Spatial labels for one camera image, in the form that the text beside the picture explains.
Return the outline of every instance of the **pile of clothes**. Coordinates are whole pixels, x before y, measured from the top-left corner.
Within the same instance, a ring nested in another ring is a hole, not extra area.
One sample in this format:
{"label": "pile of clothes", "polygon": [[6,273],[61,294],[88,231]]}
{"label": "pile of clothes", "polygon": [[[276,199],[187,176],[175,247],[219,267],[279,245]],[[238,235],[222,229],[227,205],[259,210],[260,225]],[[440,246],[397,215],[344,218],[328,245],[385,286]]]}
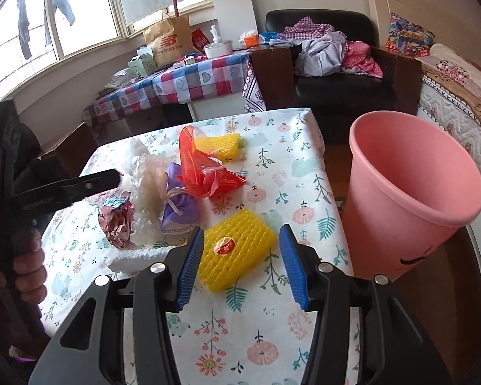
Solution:
{"label": "pile of clothes", "polygon": [[281,40],[301,45],[296,71],[301,76],[325,76],[335,72],[383,78],[380,66],[370,57],[370,46],[347,40],[331,24],[314,23],[305,17],[279,35]]}

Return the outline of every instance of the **table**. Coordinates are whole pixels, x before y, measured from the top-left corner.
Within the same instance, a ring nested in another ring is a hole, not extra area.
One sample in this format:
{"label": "table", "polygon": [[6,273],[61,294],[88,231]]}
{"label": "table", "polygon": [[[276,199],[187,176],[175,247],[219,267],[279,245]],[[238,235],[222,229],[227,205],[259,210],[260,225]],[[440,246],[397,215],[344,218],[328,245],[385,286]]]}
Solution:
{"label": "table", "polygon": [[[309,109],[242,114],[196,125],[210,136],[241,134],[241,156],[226,166],[247,179],[240,189],[201,200],[201,227],[247,207],[274,229],[289,223],[299,241],[313,245],[323,260],[352,274],[340,217],[324,172],[323,139]],[[174,127],[138,138],[152,153],[178,159],[180,131],[181,127]],[[98,148],[83,174],[119,166],[128,143],[126,139]],[[333,233],[324,231],[326,222],[334,227]],[[50,335],[96,276],[125,277],[106,266],[111,246],[97,223],[96,209],[80,201],[56,213],[43,236],[48,296],[41,311]],[[190,303],[170,320],[181,381],[192,385],[300,383],[315,318],[294,302],[279,248],[222,293],[209,293],[197,280]],[[350,384],[356,383],[358,376],[358,326],[358,310],[353,310],[346,381]],[[125,373],[127,383],[133,384],[135,361],[128,316],[124,330]],[[253,357],[252,351],[261,348],[265,355]]]}
{"label": "table", "polygon": [[243,91],[247,105],[265,110],[247,51],[156,72],[94,101],[85,108],[82,119],[93,127],[162,104],[186,104]]}

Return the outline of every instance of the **pink crumpled paper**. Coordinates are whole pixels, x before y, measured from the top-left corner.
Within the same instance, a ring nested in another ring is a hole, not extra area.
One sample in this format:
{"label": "pink crumpled paper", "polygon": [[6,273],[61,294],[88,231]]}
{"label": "pink crumpled paper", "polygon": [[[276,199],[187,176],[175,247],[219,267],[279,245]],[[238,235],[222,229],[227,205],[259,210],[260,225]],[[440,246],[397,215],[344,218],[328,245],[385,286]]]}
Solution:
{"label": "pink crumpled paper", "polygon": [[122,192],[121,196],[107,198],[98,214],[98,222],[106,239],[119,249],[130,244],[133,220],[134,210],[129,191]]}

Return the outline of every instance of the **yellow foam fruit net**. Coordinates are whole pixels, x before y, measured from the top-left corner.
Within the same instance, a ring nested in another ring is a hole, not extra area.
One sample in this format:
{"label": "yellow foam fruit net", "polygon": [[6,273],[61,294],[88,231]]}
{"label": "yellow foam fruit net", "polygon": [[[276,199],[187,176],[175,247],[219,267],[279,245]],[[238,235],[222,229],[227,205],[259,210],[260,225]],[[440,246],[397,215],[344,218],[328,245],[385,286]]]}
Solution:
{"label": "yellow foam fruit net", "polygon": [[[224,238],[234,241],[226,254],[214,251]],[[276,234],[248,209],[235,213],[205,230],[205,249],[199,265],[199,277],[212,292],[221,291],[264,259],[276,245]]]}
{"label": "yellow foam fruit net", "polygon": [[196,149],[210,153],[212,150],[221,162],[235,160],[239,156],[241,134],[231,133],[224,136],[197,137],[194,140]]}

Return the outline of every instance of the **floral tablecloth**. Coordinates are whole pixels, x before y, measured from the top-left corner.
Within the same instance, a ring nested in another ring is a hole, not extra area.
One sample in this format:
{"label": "floral tablecloth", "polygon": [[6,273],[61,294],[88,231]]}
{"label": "floral tablecloth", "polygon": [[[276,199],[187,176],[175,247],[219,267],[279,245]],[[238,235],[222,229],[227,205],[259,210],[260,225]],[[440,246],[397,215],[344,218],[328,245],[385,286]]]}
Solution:
{"label": "floral tablecloth", "polygon": [[[202,200],[201,227],[210,227],[247,207],[275,230],[289,223],[301,243],[313,245],[322,260],[352,274],[324,172],[323,139],[309,109],[265,111],[195,124],[209,136],[241,134],[241,156],[225,166],[247,179],[243,188]],[[174,127],[138,138],[152,153],[178,160],[180,130]],[[127,145],[128,140],[122,140],[100,147],[83,173],[119,166]],[[54,334],[96,276],[122,279],[125,275],[106,266],[111,245],[98,225],[97,210],[87,201],[55,214],[42,244],[49,274],[42,321],[46,331]],[[127,384],[134,384],[130,311],[125,316],[124,362]],[[294,302],[279,247],[222,293],[208,292],[197,279],[190,303],[180,314],[168,315],[181,382],[298,384],[308,360],[315,318],[315,313],[302,312]],[[353,310],[346,384],[357,382],[358,325],[358,311]]]}

